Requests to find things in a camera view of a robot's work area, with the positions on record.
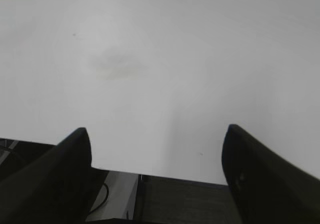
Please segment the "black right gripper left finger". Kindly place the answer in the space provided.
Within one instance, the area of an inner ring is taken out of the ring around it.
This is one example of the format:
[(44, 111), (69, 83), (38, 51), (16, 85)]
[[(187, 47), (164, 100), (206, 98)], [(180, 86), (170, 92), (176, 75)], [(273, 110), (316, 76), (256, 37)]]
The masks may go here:
[(74, 130), (0, 183), (2, 224), (82, 224), (92, 163), (86, 128)]

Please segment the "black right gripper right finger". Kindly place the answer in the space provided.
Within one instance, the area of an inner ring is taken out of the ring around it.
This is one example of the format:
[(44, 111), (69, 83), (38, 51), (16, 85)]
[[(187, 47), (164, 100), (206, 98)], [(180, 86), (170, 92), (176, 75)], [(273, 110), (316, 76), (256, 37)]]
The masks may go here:
[(320, 181), (236, 124), (228, 126), (222, 169), (244, 224), (318, 224)]

